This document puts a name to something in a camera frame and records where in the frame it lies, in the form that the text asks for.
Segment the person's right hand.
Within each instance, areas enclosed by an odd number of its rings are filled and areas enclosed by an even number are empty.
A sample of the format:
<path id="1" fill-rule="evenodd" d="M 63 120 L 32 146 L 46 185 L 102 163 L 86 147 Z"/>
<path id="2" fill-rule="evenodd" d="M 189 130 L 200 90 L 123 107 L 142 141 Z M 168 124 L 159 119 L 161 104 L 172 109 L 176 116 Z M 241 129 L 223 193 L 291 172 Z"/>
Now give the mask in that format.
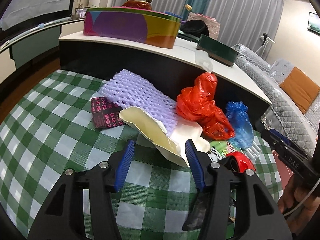
<path id="1" fill-rule="evenodd" d="M 293 207 L 295 202 L 301 203 L 309 193 L 309 190 L 298 186 L 296 180 L 296 175 L 294 174 L 289 179 L 285 186 L 284 193 L 278 201 L 278 209 L 281 213 L 284 213 L 286 209 Z M 318 207 L 319 197 L 310 195 L 302 204 L 301 211 L 287 222 L 291 232 L 295 234 L 301 233 L 316 213 Z"/>

